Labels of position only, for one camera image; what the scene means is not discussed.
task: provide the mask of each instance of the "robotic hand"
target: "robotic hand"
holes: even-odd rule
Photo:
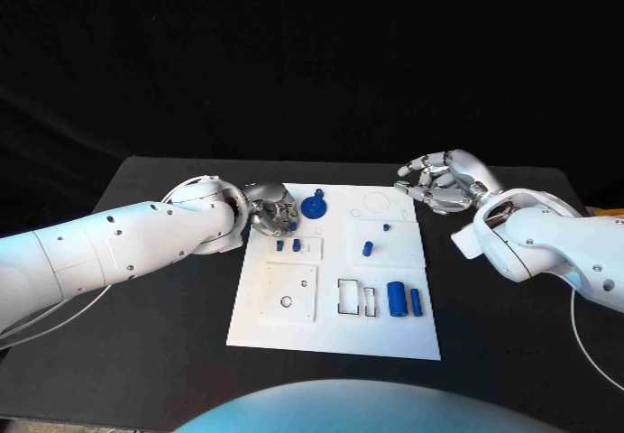
[[[582,217],[548,192],[504,190],[481,161],[460,149],[416,158],[398,174],[414,170],[422,170],[418,185],[399,180],[393,186],[435,213],[478,209],[471,224],[451,235],[468,259],[483,253],[516,282],[552,273],[587,299],[624,312],[624,219]]]
[[[218,176],[202,176],[177,185],[163,202],[0,239],[0,333],[35,311],[190,253],[225,253],[241,246],[248,217],[264,235],[291,234],[298,212],[285,186],[239,189]]]

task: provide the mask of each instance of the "table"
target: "table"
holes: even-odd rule
[[[493,170],[510,188],[548,189],[581,208],[558,170]],[[202,174],[220,175],[239,186],[254,181],[392,185],[395,172],[396,166],[385,164],[133,157],[97,211],[160,200],[174,185]],[[10,351],[0,365],[0,417],[170,430],[274,385],[357,378],[457,392],[566,430],[612,428],[624,393],[578,349],[568,286],[550,275],[516,284],[484,257],[464,259],[450,235],[470,222],[471,212],[440,216],[421,204],[416,211],[441,362],[226,346],[245,254],[239,248],[190,256],[124,282],[66,327]],[[97,294],[78,297],[37,328],[69,317]],[[584,343],[624,382],[621,329],[624,315],[578,299]]]

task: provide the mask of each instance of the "white robotic arm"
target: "white robotic arm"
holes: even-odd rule
[[[35,311],[131,280],[190,253],[242,245],[246,217],[264,235],[297,229],[295,201],[281,184],[238,189],[216,176],[180,184],[163,202],[99,212],[0,239],[0,332]]]
[[[465,257],[483,253],[513,281],[552,273],[587,299],[624,312],[624,219],[582,217],[546,192],[504,191],[484,164],[463,150],[412,160],[399,176],[418,169],[418,186],[395,183],[402,192],[442,214],[478,208],[473,223],[451,235]]]

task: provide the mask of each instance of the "black background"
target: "black background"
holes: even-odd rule
[[[265,179],[385,185],[395,167],[131,158],[98,211],[157,201],[169,185],[222,172],[235,184]],[[510,188],[548,183],[581,209],[558,170],[496,167],[494,173]],[[514,283],[483,256],[465,260],[450,234],[471,221],[471,212],[442,217],[419,203],[416,212],[442,361],[226,346],[245,257],[245,248],[236,248],[190,255],[115,285],[59,331],[10,350],[0,368],[0,416],[171,430],[249,392],[288,382],[352,378],[461,393],[566,431],[618,431],[623,391],[578,348],[569,286],[548,274]],[[69,317],[95,296],[76,297],[35,331]],[[388,307],[379,306],[379,314],[383,319]],[[576,314],[591,356],[624,383],[624,315],[582,298]]]
[[[608,11],[470,12],[3,1],[4,233],[84,215],[130,155],[405,163],[463,148],[562,169],[588,205],[620,206]]]

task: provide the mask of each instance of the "white board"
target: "white board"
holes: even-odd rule
[[[285,239],[282,252],[277,252],[275,239],[251,230],[228,345],[440,360],[412,199],[388,187],[307,184],[285,187],[298,204],[320,188],[326,215],[316,220],[300,216],[298,229],[293,238]],[[383,224],[391,225],[388,232]],[[304,252],[293,252],[294,238],[300,239]],[[362,256],[366,240],[373,242],[369,257]],[[275,277],[267,278],[267,267],[282,270],[280,278],[290,281],[284,287],[268,283]],[[285,293],[294,292],[290,288],[300,283],[300,269],[310,271],[310,268],[316,269],[316,300],[313,305],[308,300],[301,302],[304,311],[313,308],[311,321],[304,317],[308,313],[291,309],[294,299],[290,307],[280,306],[281,311],[277,308]],[[339,314],[339,279],[357,280],[359,315]],[[405,284],[409,314],[404,318],[393,318],[389,312],[391,281]],[[365,315],[365,288],[375,289],[375,317]],[[412,288],[419,291],[422,317],[412,314]],[[271,318],[264,317],[268,307],[277,309]]]

